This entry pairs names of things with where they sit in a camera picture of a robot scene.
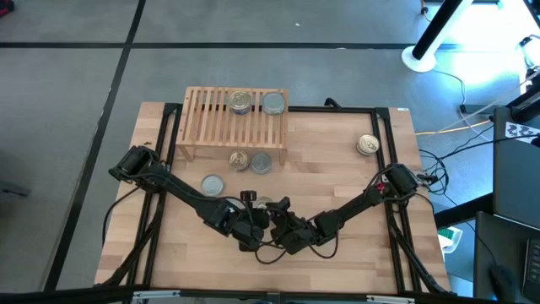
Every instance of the gold can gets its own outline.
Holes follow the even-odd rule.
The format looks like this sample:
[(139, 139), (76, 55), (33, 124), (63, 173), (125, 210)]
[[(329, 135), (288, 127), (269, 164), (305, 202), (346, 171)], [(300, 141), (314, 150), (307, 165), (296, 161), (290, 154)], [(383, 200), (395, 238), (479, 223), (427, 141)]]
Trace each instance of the gold can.
[(379, 139), (373, 135), (362, 135), (356, 144), (356, 150), (364, 156), (373, 155), (379, 149)]
[(250, 165), (250, 158), (244, 150), (234, 150), (229, 155), (229, 165), (242, 172)]

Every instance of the metal can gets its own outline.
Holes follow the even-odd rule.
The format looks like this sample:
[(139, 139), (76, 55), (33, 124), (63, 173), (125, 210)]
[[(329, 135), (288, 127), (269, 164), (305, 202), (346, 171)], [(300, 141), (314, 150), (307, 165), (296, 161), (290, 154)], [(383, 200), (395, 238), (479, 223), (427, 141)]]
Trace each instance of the metal can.
[(272, 92), (262, 97), (262, 110), (269, 115), (279, 115), (285, 110), (284, 95)]
[(251, 94), (245, 91), (230, 92), (228, 103), (234, 114), (247, 114), (251, 111)]
[(260, 197), (255, 202), (253, 202), (253, 208), (258, 209), (265, 209), (267, 207), (267, 203), (272, 203), (273, 200), (268, 197)]
[(251, 160), (251, 169), (256, 174), (266, 174), (272, 170), (272, 158), (266, 153), (257, 153)]
[(362, 135), (356, 144), (356, 150), (364, 156), (373, 155), (379, 147), (379, 139), (369, 134)]
[(205, 195), (218, 197), (225, 189), (225, 183), (221, 176), (210, 174), (202, 179), (201, 189)]
[(236, 169), (238, 172), (242, 172), (250, 165), (250, 158), (243, 150), (234, 150), (229, 155), (229, 165)]

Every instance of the silver can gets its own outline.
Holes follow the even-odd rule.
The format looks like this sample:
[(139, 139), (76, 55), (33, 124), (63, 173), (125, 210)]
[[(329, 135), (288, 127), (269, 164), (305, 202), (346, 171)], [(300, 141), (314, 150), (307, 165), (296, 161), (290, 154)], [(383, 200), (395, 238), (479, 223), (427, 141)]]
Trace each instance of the silver can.
[(251, 169), (256, 174), (266, 174), (272, 170), (272, 158), (266, 153), (257, 153), (251, 160)]
[(245, 91), (230, 92), (228, 103), (234, 114), (247, 114), (251, 111), (251, 94)]
[(262, 97), (262, 110), (269, 115), (279, 115), (285, 110), (284, 95), (278, 92), (268, 93)]
[(267, 203), (272, 203), (273, 200), (268, 197), (260, 197), (255, 202), (253, 202), (253, 208), (257, 209), (265, 209), (267, 207)]
[(210, 174), (202, 179), (201, 189), (205, 195), (216, 198), (223, 193), (225, 183), (223, 182), (221, 176)]

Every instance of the black floor stripe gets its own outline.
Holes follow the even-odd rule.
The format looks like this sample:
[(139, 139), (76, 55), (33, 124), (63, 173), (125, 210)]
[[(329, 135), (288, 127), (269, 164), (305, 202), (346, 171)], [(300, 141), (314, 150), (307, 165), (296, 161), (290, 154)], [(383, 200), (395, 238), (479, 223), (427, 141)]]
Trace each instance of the black floor stripe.
[(111, 49), (124, 46), (123, 42), (0, 42), (0, 48)]
[[(333, 42), (133, 42), (130, 31), (126, 43), (116, 42), (0, 42), (2, 48), (47, 49), (321, 49), (321, 50), (402, 50), (413, 43), (333, 43)], [(443, 43), (439, 51), (454, 52), (507, 52), (504, 47), (467, 46)]]
[(84, 198), (88, 191), (92, 173), (94, 172), (101, 143), (105, 137), (105, 130), (107, 128), (107, 124), (109, 123), (109, 119), (111, 118), (112, 108), (115, 104), (116, 95), (118, 94), (118, 88), (120, 87), (122, 76), (124, 74), (124, 70), (126, 69), (127, 59), (129, 58), (129, 52), (131, 51), (129, 45), (133, 42), (135, 34), (137, 33), (137, 27), (143, 14), (145, 3), (145, 0), (139, 0), (137, 10), (133, 16), (132, 26), (126, 38), (126, 45), (122, 50), (120, 60), (116, 66), (115, 75), (112, 79), (111, 90), (109, 91), (109, 95), (107, 96), (107, 100), (103, 106), (103, 112), (101, 113), (100, 120), (98, 121), (95, 135), (92, 139), (92, 144), (90, 145), (89, 153), (86, 155), (83, 170), (79, 176), (78, 184), (75, 187), (66, 225), (64, 226), (62, 237), (58, 243), (58, 247), (45, 282), (45, 291), (55, 290), (58, 285), (58, 280), (62, 274), (62, 268), (66, 261), (66, 257), (68, 256), (71, 240), (73, 239), (73, 234), (77, 227), (78, 217), (80, 216), (83, 208)]

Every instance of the table leg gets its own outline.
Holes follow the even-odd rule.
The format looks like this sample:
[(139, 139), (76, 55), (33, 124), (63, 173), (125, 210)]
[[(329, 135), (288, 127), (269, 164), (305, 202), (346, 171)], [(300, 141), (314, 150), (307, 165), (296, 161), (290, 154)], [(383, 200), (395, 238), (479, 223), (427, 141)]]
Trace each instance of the table leg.
[(187, 161), (193, 161), (193, 156), (195, 156), (195, 149), (193, 149), (193, 156), (191, 156), (189, 154), (189, 152), (187, 151), (186, 146), (179, 145), (178, 149), (180, 150), (182, 155), (184, 155), (184, 157), (186, 158)]
[(478, 211), (493, 214), (493, 193), (436, 213), (435, 224), (438, 229), (446, 228), (474, 218)]
[(279, 151), (279, 164), (281, 166), (285, 166), (285, 158), (287, 158), (287, 150), (286, 149), (281, 149)]

